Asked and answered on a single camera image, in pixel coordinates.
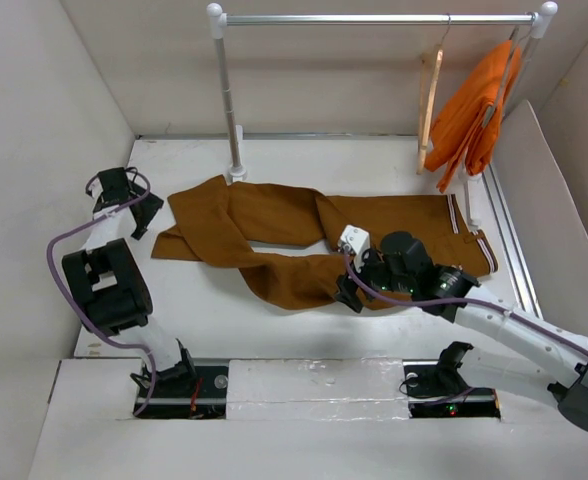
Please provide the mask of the brown trousers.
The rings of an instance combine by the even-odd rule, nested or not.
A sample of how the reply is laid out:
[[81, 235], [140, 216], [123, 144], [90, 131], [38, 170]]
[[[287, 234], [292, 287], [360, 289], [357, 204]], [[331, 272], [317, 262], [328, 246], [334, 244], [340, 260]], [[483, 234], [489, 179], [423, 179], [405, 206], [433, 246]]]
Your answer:
[[468, 229], [453, 195], [326, 196], [216, 176], [168, 204], [175, 224], [157, 236], [153, 258], [236, 269], [257, 297], [288, 310], [333, 303], [345, 271], [335, 250], [347, 225], [368, 231], [373, 245], [407, 231], [434, 262], [475, 277], [498, 269], [485, 233]]

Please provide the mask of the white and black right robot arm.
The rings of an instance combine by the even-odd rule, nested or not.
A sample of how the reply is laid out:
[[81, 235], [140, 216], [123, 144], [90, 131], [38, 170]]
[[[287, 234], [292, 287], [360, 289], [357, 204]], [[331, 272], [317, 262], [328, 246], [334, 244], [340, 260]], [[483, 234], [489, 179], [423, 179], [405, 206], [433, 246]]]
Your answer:
[[373, 300], [416, 307], [515, 352], [510, 358], [451, 343], [435, 365], [441, 391], [428, 396], [428, 405], [450, 403], [475, 388], [502, 390], [548, 405], [588, 432], [587, 336], [508, 304], [458, 267], [433, 262], [406, 231], [392, 232], [373, 247], [367, 231], [348, 225], [338, 249], [346, 272], [336, 281], [335, 299], [354, 312]]

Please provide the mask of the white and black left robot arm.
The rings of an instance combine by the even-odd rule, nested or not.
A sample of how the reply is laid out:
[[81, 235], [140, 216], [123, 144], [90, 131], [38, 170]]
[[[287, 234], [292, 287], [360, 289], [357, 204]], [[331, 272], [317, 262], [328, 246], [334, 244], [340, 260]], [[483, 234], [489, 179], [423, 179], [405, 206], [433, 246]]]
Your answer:
[[145, 359], [138, 382], [163, 385], [175, 396], [196, 387], [194, 362], [180, 340], [151, 319], [151, 293], [130, 249], [162, 208], [148, 180], [134, 167], [103, 170], [85, 193], [95, 200], [89, 237], [81, 250], [63, 256], [61, 264], [73, 304], [87, 328], [119, 349]]

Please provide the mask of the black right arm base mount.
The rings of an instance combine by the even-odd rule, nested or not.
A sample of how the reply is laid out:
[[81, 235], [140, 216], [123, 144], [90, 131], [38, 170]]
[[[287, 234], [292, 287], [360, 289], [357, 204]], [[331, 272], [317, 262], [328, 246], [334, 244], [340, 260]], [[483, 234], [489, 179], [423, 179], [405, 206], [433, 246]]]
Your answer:
[[404, 379], [398, 390], [408, 399], [411, 418], [501, 418], [496, 392], [472, 388], [458, 373], [464, 355], [472, 349], [469, 343], [453, 342], [437, 360], [403, 363]]

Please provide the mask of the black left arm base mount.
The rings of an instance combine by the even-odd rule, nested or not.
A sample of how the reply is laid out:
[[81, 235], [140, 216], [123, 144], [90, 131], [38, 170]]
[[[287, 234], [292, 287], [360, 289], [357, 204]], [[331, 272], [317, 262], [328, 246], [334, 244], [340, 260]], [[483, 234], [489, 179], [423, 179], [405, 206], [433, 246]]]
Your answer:
[[149, 403], [138, 415], [150, 420], [220, 420], [226, 416], [229, 362], [196, 360], [195, 373], [158, 374]]

